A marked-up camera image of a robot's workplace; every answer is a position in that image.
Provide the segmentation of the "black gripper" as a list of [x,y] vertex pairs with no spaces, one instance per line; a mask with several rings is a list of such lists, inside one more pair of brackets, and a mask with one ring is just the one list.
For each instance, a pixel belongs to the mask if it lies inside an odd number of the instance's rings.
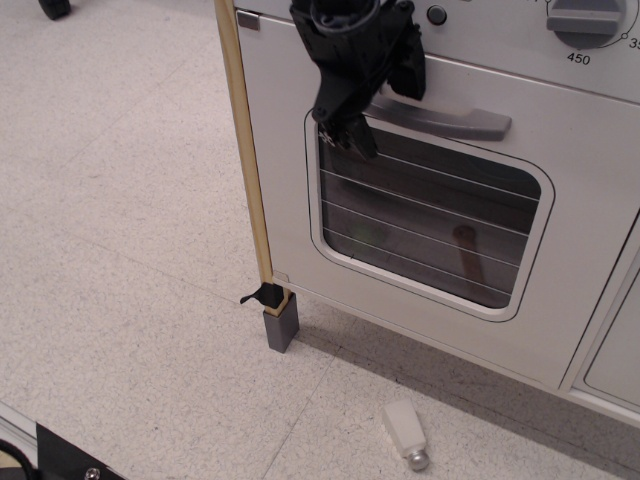
[[363,115],[380,87],[414,100],[426,91],[426,61],[411,1],[293,1],[290,14],[319,68],[312,117],[325,140],[378,155]]

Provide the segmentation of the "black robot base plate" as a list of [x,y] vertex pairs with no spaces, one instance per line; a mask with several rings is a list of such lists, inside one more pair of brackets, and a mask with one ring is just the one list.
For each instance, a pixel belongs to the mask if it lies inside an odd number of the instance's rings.
[[39,423],[36,424],[36,438],[37,473],[40,479],[124,479],[107,464]]

